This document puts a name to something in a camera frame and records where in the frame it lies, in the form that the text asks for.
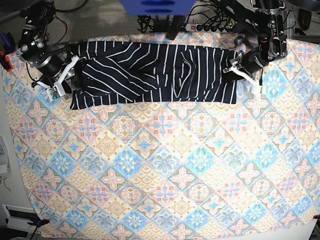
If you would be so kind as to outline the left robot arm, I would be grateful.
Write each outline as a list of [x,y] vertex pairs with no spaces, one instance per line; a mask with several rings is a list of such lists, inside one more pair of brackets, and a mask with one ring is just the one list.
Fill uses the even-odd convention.
[[258,47],[247,53],[239,51],[223,70],[222,79],[226,83],[234,83],[243,77],[234,73],[235,67],[240,73],[253,77],[255,73],[263,72],[270,62],[287,56],[287,37],[284,33],[282,11],[286,4],[279,0],[252,0],[254,11],[245,8],[236,0],[223,0],[217,3],[219,8],[236,21],[232,29],[244,30],[257,37]]

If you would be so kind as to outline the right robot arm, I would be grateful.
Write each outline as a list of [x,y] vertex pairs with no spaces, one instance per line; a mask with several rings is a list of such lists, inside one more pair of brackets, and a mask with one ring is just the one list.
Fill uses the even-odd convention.
[[26,63],[27,68],[36,68],[42,74],[39,78],[30,77],[32,88],[53,88],[74,56],[74,45],[71,43],[64,43],[61,48],[58,48],[59,43],[52,46],[47,44],[48,25],[58,19],[57,12],[62,13],[63,10],[56,9],[53,0],[41,0],[20,12],[25,25],[16,47],[16,55]]

